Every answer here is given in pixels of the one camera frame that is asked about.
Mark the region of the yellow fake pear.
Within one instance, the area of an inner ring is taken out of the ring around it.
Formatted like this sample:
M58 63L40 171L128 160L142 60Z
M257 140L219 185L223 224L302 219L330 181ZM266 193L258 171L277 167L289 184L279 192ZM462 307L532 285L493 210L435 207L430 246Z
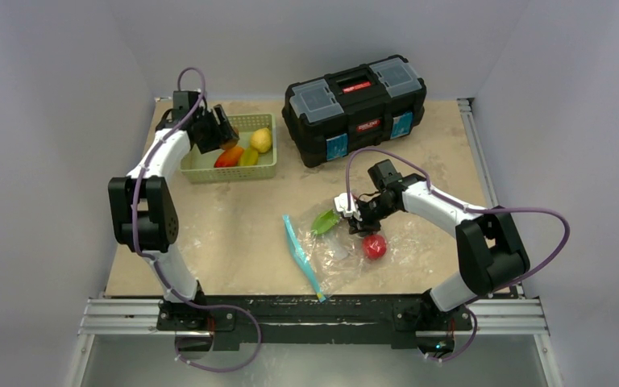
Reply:
M260 154L269 152L272 149L273 136L269 127L263 127L254 131L250 138L250 147Z

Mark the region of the yellow fake bell pepper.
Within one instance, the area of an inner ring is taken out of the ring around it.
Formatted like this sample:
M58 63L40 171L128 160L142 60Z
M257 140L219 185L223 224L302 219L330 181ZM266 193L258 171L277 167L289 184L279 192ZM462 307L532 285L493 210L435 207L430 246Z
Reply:
M247 167L258 164L260 154L254 148L246 148L238 160L238 166Z

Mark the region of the brown orange fake fruit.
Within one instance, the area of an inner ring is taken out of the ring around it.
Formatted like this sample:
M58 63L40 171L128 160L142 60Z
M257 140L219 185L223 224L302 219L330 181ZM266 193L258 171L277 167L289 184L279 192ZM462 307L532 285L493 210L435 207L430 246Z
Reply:
M234 147L236 147L238 145L239 140L238 139L230 139L228 141L226 141L225 143L223 143L220 148L224 151L232 149Z

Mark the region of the clear zip top bag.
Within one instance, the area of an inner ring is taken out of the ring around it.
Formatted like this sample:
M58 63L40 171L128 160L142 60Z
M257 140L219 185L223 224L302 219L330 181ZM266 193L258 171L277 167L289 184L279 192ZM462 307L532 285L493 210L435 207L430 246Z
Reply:
M289 254L321 303L368 273L410 264L423 252L420 244L410 238L379 231L374 235L386 238L388 251L381 259L371 261L362 250L362 240L367 235L350 235L346 219L342 218L324 235L315 235L310 230L314 218L325 210L333 209L317 205L298 216L282 216Z

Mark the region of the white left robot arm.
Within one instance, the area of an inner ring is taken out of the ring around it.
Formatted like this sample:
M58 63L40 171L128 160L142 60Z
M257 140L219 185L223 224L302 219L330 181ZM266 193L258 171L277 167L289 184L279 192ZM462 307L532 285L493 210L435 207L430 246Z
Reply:
M208 308L197 301L199 280L186 268L176 246L179 219L168 181L193 148L212 152L236 141L220 105L203 105L205 92L178 90L170 119L154 134L141 161L125 176L108 183L114 237L140 256L155 274L165 302L180 304L177 320L197 330L208 319Z

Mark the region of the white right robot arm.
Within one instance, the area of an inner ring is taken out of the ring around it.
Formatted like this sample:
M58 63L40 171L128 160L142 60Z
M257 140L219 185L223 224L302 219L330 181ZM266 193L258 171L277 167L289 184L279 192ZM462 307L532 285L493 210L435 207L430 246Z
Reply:
M351 193L334 198L334 208L348 221L350 233L375 234L383 219L400 211L429 221L455 240L457 272L423 296L420 316L428 327L441 327L453 309L528 272L529 258L515 222L500 207L461 202L420 174L401 175L390 160L374 164L368 174L376 187L371 199Z

